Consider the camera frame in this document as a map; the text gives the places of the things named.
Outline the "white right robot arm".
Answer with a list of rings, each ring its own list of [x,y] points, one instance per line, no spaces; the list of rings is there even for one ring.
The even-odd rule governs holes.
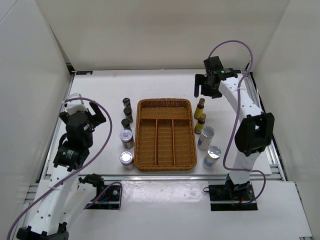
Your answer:
[[[194,83],[195,97],[225,97],[236,113],[222,161],[229,171],[224,193],[230,200],[248,192],[255,162],[271,144],[275,122],[274,115],[265,113],[242,88],[244,79],[232,68],[225,68],[206,75],[196,74]]]

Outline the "silver-lid dark spice jar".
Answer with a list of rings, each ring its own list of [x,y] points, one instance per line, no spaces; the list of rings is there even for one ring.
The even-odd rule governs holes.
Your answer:
[[[134,156],[129,151],[124,151],[119,156],[120,163],[128,170],[134,168]]]

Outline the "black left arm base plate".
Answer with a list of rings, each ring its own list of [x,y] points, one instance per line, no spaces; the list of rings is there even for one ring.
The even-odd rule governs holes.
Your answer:
[[[120,210],[123,198],[123,185],[119,181],[102,186],[97,196],[89,202],[85,210]]]

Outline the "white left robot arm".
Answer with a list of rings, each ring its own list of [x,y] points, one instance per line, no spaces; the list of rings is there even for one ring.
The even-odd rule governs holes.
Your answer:
[[[74,223],[90,200],[100,200],[105,194],[100,175],[90,174],[81,179],[79,191],[67,199],[74,181],[80,171],[91,162],[86,161],[93,145],[93,132],[100,124],[111,121],[108,111],[99,103],[90,100],[90,107],[83,104],[83,98],[77,97],[77,103],[66,99],[66,110],[59,114],[65,123],[65,134],[60,138],[58,150],[53,161],[53,171],[47,191],[28,206],[38,205],[36,214],[26,227],[16,234],[19,240],[67,240],[68,229]]]

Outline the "blue-label silver-lid canister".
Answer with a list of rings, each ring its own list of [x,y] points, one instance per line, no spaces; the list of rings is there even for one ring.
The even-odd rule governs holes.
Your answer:
[[[215,135],[215,130],[211,126],[205,126],[197,141],[197,147],[199,150],[207,150],[211,144],[211,141]]]
[[[210,146],[207,151],[206,155],[203,158],[202,166],[205,169],[212,169],[213,166],[217,163],[217,161],[220,159],[222,154],[222,151],[217,146]]]

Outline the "yellow-label brown glass bottle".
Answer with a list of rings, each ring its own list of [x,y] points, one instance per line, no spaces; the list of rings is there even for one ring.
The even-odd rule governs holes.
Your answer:
[[[195,128],[194,128],[194,133],[195,134],[200,134],[204,128],[204,125],[205,125],[205,122],[206,122],[206,114],[205,113],[202,113],[198,120],[197,120],[197,123],[195,125]]]
[[[201,116],[201,114],[203,113],[204,105],[205,105],[205,99],[204,98],[200,98],[199,101],[198,101],[198,104],[196,106],[194,115],[193,115],[193,117],[196,120],[198,120],[199,117]]]

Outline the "red-label silver-lid jar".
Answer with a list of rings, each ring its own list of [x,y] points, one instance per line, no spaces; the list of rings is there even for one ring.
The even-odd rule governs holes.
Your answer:
[[[122,145],[126,149],[131,149],[134,147],[135,142],[134,142],[134,137],[133,133],[129,129],[124,129],[120,134],[119,134],[120,140],[122,142]]]

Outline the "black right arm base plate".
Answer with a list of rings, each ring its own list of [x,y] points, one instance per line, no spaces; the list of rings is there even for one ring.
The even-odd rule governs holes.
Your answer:
[[[230,180],[224,184],[210,184],[203,188],[209,194],[212,212],[257,211],[256,196],[253,186],[247,182],[238,189]]]

